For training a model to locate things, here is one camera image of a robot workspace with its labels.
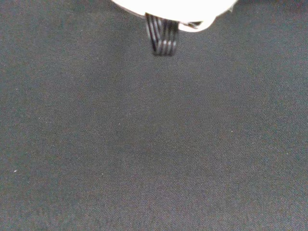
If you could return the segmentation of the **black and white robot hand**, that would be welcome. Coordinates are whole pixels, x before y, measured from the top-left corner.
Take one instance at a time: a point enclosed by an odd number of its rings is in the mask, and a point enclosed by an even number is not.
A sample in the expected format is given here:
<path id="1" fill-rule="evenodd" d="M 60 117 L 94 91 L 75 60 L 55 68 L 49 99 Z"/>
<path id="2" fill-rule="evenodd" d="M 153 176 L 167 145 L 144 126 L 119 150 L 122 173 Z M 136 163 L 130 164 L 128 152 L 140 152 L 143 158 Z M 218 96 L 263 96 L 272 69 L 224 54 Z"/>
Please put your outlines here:
<path id="1" fill-rule="evenodd" d="M 114 0 L 120 8 L 143 17 L 153 54 L 172 56 L 179 31 L 195 33 L 232 11 L 237 0 Z"/>

